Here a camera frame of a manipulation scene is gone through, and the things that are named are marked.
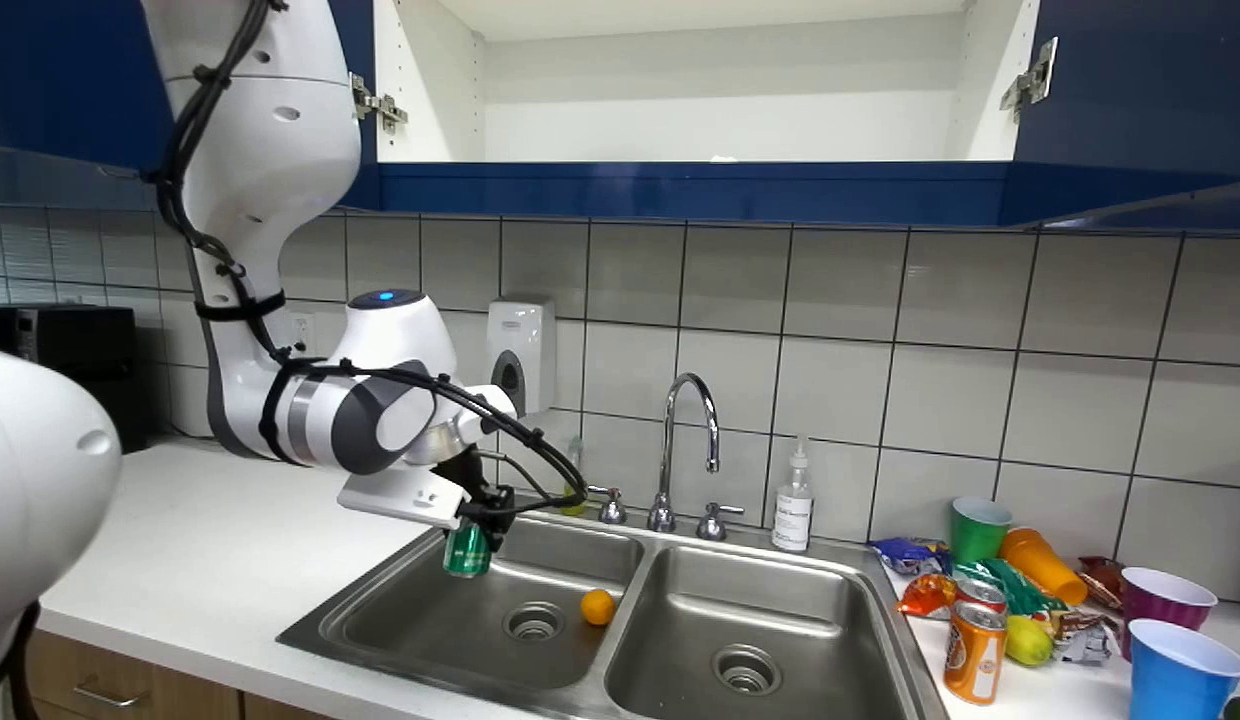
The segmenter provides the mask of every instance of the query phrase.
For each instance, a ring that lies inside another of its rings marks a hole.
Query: countertop
[[[529,715],[276,646],[321,600],[426,531],[341,508],[341,484],[341,473],[241,460],[194,440],[131,452],[98,538],[44,596],[40,630],[325,715]],[[947,630],[910,630],[940,682]],[[1204,632],[1240,651],[1240,608],[1212,613]],[[992,707],[947,688],[940,696],[956,720],[1122,720],[1127,666],[1006,666]]]

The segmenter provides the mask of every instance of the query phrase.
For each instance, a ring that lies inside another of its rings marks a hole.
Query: green bottle
[[[461,520],[461,529],[447,531],[445,573],[461,582],[488,576],[490,544],[488,531],[476,520]]]

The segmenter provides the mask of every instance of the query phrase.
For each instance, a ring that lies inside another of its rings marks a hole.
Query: black appliance
[[[0,351],[44,366],[88,389],[123,452],[143,447],[134,311],[90,305],[0,305]]]

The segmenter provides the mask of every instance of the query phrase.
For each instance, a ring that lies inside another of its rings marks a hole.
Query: double sink
[[[453,582],[426,531],[281,641],[538,715],[945,715],[870,551],[751,544],[533,512]],[[587,588],[621,596],[608,630]]]

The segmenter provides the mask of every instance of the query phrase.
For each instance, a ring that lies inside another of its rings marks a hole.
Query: plastic cup
[[[1043,596],[1068,608],[1086,600],[1086,583],[1053,551],[1053,544],[1031,529],[1010,529],[1001,558],[1027,576]]]
[[[958,563],[995,560],[1006,538],[1010,512],[995,508],[983,497],[956,497],[947,505],[947,551]]]
[[[1127,720],[1218,720],[1240,656],[1191,630],[1131,620]]]
[[[1122,570],[1122,620],[1162,620],[1178,630],[1204,630],[1216,608],[1216,593],[1187,576],[1158,570]]]

